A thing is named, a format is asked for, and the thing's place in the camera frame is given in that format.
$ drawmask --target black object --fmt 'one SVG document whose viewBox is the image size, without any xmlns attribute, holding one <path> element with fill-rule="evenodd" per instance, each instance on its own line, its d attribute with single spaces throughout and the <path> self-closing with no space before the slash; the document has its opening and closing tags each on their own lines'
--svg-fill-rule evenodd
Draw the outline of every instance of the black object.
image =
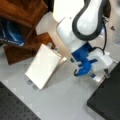
<svg viewBox="0 0 120 120">
<path fill-rule="evenodd" d="M 48 6 L 48 11 L 52 11 L 53 12 L 53 7 L 54 7 L 54 0 L 44 0 L 45 3 Z"/>
<path fill-rule="evenodd" d="M 40 120 L 0 82 L 0 120 Z"/>
<path fill-rule="evenodd" d="M 106 120 L 120 120 L 120 63 L 87 101 Z"/>
</svg>

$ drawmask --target black cable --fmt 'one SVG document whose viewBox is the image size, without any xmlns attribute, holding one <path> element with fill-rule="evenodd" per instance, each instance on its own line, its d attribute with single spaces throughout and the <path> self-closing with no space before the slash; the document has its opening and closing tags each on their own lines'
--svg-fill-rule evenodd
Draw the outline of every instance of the black cable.
<svg viewBox="0 0 120 120">
<path fill-rule="evenodd" d="M 103 52 L 103 55 L 105 55 L 105 48 L 106 48 L 106 45 L 107 45 L 107 29 L 106 29 L 106 26 L 105 26 L 105 18 L 103 18 L 103 27 L 104 27 L 104 30 L 105 30 L 105 42 L 104 42 L 103 48 L 93 47 L 91 50 L 89 50 L 89 52 L 92 52 L 92 51 L 94 51 L 95 49 L 98 48 Z"/>
<path fill-rule="evenodd" d="M 105 43 L 104 43 L 104 46 L 103 46 L 103 51 L 105 51 L 105 48 L 106 48 L 106 45 L 107 45 L 107 29 L 106 29 L 104 20 L 105 20 L 105 18 L 103 18 L 103 27 L 104 27 L 104 30 L 105 30 Z"/>
</svg>

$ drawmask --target table surface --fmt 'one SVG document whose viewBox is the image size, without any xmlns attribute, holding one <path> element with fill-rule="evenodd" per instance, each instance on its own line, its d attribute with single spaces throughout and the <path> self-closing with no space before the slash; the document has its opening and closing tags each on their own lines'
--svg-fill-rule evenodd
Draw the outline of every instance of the table surface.
<svg viewBox="0 0 120 120">
<path fill-rule="evenodd" d="M 55 32 L 57 23 L 52 13 L 43 17 L 37 26 L 37 32 L 49 32 L 55 44 L 60 47 L 60 53 L 70 58 L 70 54 Z M 103 45 L 103 40 L 93 44 Z M 115 60 L 119 46 L 108 42 L 107 51 Z M 68 60 L 51 77 L 43 90 L 35 89 L 30 84 L 25 72 L 33 58 L 9 66 L 3 47 L 0 48 L 0 80 L 18 98 L 20 98 L 42 120 L 104 120 L 87 107 L 88 98 L 99 86 L 89 76 L 76 78 L 73 76 L 74 66 Z"/>
</svg>

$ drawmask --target white box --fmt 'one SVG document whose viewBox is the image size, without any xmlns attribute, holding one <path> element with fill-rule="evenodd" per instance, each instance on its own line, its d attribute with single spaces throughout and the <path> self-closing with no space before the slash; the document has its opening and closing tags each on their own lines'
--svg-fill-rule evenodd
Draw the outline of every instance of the white box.
<svg viewBox="0 0 120 120">
<path fill-rule="evenodd" d="M 60 60 L 61 55 L 42 44 L 25 75 L 43 89 Z"/>
</svg>

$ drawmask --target wooden shelf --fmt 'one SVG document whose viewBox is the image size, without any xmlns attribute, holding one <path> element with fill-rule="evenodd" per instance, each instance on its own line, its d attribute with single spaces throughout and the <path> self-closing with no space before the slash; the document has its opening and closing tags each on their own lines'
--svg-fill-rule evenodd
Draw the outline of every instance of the wooden shelf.
<svg viewBox="0 0 120 120">
<path fill-rule="evenodd" d="M 0 16 L 16 22 L 25 40 L 23 47 L 4 47 L 9 65 L 33 57 L 42 43 L 47 45 L 51 42 L 55 47 L 48 33 L 37 35 L 35 31 L 47 10 L 43 0 L 0 0 Z"/>
<path fill-rule="evenodd" d="M 30 28 L 37 25 L 46 11 L 43 0 L 0 0 L 0 16 Z"/>
</svg>

